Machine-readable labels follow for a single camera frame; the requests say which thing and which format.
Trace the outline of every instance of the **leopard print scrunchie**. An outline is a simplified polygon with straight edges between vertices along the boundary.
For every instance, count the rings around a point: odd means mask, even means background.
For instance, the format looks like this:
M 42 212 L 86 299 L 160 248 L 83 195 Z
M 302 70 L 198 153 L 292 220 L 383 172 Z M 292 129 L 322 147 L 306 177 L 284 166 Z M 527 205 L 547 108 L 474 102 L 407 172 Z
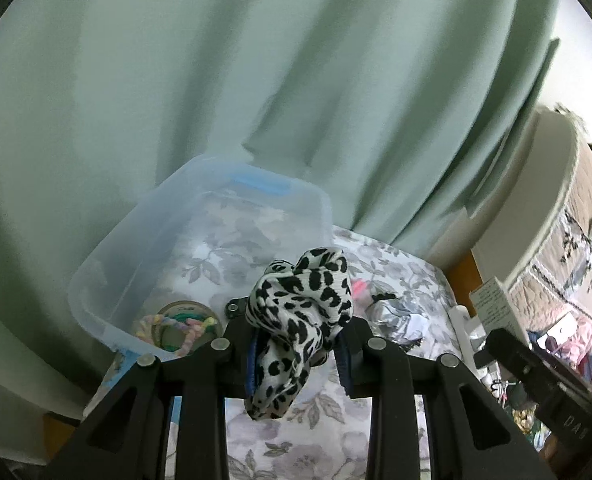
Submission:
M 245 401 L 254 420 L 283 416 L 323 364 L 334 338 L 352 319 L 352 291 L 343 251 L 307 251 L 296 266 L 276 260 L 249 296 L 247 320 L 258 338 L 254 395 Z

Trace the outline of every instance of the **pink fabric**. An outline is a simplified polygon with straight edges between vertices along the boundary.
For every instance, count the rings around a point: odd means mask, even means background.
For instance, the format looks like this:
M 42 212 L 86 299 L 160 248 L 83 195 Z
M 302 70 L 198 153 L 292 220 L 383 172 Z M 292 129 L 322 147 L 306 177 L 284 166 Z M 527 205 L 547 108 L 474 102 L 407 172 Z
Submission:
M 585 316 L 578 316 L 576 333 L 560 347 L 560 356 L 572 368 L 578 368 L 580 361 L 592 347 L 592 322 Z
M 367 282 L 365 280 L 355 280 L 352 282 L 352 297 L 358 298 L 362 292 L 367 289 Z

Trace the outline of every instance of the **clear plastic container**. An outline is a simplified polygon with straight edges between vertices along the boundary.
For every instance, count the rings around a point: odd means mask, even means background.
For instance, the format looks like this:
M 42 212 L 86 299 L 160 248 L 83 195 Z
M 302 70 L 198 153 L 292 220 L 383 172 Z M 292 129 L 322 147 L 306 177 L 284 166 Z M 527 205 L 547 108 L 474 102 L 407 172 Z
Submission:
M 151 191 L 71 279 L 78 323 L 112 349 L 170 352 L 134 337 L 166 304 L 193 300 L 224 326 L 224 306 L 248 296 L 273 259 L 295 263 L 330 245 L 329 197 L 313 184 L 198 156 Z

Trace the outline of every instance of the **bed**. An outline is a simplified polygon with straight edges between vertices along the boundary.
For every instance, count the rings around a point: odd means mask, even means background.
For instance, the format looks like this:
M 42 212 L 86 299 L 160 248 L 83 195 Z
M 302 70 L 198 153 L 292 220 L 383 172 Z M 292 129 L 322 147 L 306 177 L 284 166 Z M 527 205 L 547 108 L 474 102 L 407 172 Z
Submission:
M 334 244 L 343 249 L 352 279 L 360 278 L 379 290 L 396 292 L 420 307 L 429 318 L 426 336 L 410 354 L 436 359 L 450 352 L 460 357 L 447 315 L 455 299 L 440 269 L 339 227 L 334 228 Z M 86 415 L 134 359 L 128 352 L 116 355 L 87 406 Z M 428 475 L 429 452 L 421 397 L 416 397 L 416 412 L 422 470 Z M 305 388 L 282 419 L 255 422 L 244 411 L 242 400 L 227 399 L 230 476 L 236 480 L 358 480 L 366 467 L 370 413 L 369 399 L 351 400 L 345 395 L 333 356 L 324 365 L 313 368 Z M 172 423 L 166 478 L 174 477 L 177 431 L 177 425 Z

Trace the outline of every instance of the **curtain fold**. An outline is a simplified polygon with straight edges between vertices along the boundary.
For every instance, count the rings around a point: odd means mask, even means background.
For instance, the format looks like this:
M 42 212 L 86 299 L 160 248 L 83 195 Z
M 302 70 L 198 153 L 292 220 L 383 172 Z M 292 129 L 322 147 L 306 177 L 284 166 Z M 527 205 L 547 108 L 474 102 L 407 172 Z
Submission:
M 92 386 L 109 355 L 71 317 L 69 279 L 205 152 L 313 182 L 336 224 L 423 256 L 502 177 L 555 8 L 15 0 L 0 20 L 1 322 Z

